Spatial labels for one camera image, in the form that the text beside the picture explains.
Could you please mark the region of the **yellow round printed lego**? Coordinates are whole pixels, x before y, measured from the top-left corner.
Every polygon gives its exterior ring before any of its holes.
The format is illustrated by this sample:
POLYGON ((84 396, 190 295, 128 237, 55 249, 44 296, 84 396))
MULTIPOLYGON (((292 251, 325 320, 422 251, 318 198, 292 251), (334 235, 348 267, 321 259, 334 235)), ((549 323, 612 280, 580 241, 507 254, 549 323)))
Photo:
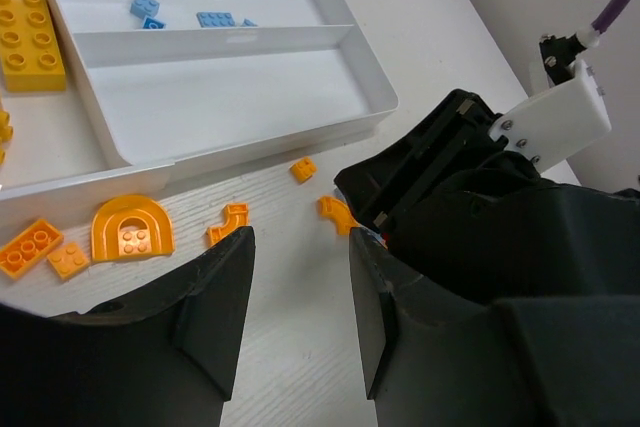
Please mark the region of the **yellow round printed lego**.
POLYGON ((13 127, 10 124, 10 114, 5 110, 0 111, 0 164, 3 164, 6 157, 5 145, 13 138, 13 127))

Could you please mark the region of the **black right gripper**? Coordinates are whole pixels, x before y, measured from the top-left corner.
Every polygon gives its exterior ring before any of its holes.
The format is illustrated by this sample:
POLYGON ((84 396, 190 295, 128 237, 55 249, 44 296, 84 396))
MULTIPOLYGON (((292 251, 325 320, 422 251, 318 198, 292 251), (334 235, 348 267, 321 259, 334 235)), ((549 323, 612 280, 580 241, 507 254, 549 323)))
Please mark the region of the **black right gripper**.
POLYGON ((334 183, 360 224, 389 227, 393 257, 471 302, 638 294, 638 191, 546 179, 519 154, 494 154, 494 122, 455 89, 334 183))

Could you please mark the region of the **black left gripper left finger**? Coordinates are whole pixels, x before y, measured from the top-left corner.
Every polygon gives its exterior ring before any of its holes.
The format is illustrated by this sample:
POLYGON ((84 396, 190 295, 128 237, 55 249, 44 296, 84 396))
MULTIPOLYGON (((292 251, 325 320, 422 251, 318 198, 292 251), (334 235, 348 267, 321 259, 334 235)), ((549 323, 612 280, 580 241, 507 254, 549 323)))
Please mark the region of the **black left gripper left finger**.
POLYGON ((231 398, 255 262, 241 227, 84 314, 1 309, 5 426, 216 426, 231 398))

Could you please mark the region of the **yellow long lego brick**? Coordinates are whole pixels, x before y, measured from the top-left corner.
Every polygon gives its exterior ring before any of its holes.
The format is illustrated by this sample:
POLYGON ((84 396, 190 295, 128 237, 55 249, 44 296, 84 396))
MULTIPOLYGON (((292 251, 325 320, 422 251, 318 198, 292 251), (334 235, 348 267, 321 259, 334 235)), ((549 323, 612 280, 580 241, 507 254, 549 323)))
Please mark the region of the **yellow long lego brick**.
POLYGON ((61 92, 65 67, 47 0, 1 0, 1 71, 12 93, 61 92))

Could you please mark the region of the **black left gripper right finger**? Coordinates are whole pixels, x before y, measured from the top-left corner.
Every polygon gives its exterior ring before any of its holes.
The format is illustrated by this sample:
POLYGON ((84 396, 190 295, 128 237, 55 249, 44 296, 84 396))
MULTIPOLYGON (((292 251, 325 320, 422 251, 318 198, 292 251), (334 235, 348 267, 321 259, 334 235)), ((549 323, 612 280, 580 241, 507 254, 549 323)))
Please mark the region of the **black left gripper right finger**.
POLYGON ((469 302, 349 238, 366 396, 381 426, 635 426, 635 296, 469 302))

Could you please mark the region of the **orange curved lego piece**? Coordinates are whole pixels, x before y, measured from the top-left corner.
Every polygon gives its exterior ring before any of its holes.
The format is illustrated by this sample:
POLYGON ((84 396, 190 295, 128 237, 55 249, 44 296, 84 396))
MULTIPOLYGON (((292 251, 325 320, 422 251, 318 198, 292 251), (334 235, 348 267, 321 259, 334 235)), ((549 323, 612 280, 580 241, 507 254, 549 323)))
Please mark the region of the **orange curved lego piece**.
POLYGON ((206 240, 213 247, 235 230, 249 225, 249 206, 247 203, 229 203, 223 208, 224 222, 221 225, 208 227, 206 240))

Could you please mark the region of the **small orange square lego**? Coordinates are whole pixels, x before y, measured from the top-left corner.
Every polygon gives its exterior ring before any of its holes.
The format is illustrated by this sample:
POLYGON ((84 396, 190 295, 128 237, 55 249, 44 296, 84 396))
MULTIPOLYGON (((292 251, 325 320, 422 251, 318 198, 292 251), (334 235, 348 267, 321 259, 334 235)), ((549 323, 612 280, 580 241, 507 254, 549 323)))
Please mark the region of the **small orange square lego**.
POLYGON ((299 183, 305 183, 317 172, 317 167, 310 157, 304 157, 295 162, 289 169, 294 179, 299 183))

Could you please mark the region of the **small blue square lego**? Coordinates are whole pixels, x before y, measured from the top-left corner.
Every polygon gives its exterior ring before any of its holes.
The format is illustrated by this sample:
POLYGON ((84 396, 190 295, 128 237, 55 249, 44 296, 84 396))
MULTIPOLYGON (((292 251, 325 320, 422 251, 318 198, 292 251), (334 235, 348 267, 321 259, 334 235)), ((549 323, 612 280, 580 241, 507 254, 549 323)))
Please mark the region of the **small blue square lego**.
POLYGON ((160 4, 156 0, 132 0, 130 13, 140 19, 154 18, 158 14, 159 8, 160 4))

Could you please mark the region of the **orange arch lego piece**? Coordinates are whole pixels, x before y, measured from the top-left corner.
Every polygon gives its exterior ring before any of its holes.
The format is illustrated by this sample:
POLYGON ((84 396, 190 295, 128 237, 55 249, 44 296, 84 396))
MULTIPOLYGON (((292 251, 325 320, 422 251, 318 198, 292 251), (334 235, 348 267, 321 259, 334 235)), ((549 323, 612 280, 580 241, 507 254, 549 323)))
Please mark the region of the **orange arch lego piece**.
POLYGON ((175 251, 167 211, 143 195, 119 196, 102 205, 92 220, 90 241, 94 262, 170 256, 175 251))

